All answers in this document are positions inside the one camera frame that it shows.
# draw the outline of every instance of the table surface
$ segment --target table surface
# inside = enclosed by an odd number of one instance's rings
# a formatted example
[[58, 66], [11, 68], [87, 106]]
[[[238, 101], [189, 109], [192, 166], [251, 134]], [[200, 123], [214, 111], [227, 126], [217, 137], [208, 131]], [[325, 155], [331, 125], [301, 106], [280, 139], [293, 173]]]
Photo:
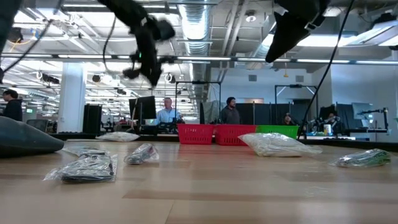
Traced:
[[353, 149], [316, 157], [261, 158], [248, 147], [154, 143], [158, 164], [129, 166], [142, 142], [68, 142], [118, 153], [112, 183], [42, 181], [75, 156], [0, 160], [1, 224], [263, 224], [398, 222], [398, 166], [329, 166]]

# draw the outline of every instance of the man in blue shirt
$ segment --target man in blue shirt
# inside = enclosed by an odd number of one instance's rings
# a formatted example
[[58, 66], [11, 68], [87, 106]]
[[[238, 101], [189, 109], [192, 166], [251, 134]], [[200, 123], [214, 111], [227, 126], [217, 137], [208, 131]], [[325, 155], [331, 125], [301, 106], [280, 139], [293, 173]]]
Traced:
[[164, 98], [164, 109], [157, 112], [156, 124], [159, 124], [160, 122], [171, 123], [173, 122], [173, 118], [176, 118], [177, 120], [182, 118], [180, 112], [178, 111], [177, 116], [175, 115], [176, 110], [172, 108], [172, 103], [173, 101], [171, 98]]

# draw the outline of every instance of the white column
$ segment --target white column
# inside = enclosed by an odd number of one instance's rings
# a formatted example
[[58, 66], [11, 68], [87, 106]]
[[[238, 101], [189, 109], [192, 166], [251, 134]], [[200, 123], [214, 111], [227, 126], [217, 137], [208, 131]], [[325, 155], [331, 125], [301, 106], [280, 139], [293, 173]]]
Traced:
[[57, 132], [82, 132], [87, 73], [83, 63], [63, 63]]

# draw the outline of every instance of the packaged item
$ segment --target packaged item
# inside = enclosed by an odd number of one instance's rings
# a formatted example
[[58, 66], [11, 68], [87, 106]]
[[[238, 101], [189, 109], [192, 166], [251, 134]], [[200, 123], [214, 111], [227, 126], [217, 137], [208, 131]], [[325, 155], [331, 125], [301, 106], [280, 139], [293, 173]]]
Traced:
[[124, 132], [106, 133], [102, 136], [96, 137], [96, 139], [107, 140], [107, 141], [119, 141], [119, 142], [134, 141], [137, 138], [139, 138], [139, 136], [136, 134], [124, 133]]
[[83, 154], [74, 162], [51, 170], [44, 180], [61, 180], [64, 183], [95, 183], [115, 181], [118, 155]]
[[124, 158], [124, 161], [130, 165], [139, 165], [144, 162], [158, 162], [159, 153], [151, 144], [142, 144], [134, 152]]
[[322, 153], [318, 146], [306, 146], [278, 133], [252, 133], [239, 136], [258, 156], [298, 157]]
[[89, 146], [70, 146], [62, 149], [65, 152], [69, 152], [72, 154], [77, 155], [80, 157], [81, 155], [88, 154], [88, 155], [108, 155], [108, 151], [104, 150], [99, 150], [94, 147], [89, 147]]
[[330, 165], [338, 167], [375, 167], [391, 162], [391, 154], [381, 149], [356, 152], [333, 161]]

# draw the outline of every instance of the man in gray shirt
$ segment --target man in gray shirt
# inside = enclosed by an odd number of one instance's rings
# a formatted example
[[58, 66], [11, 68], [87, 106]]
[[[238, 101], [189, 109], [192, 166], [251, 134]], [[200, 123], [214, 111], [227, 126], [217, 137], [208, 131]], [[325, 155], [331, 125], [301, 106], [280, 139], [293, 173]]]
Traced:
[[239, 111], [235, 108], [235, 98], [229, 97], [226, 100], [226, 107], [221, 110], [220, 119], [223, 124], [241, 124]]

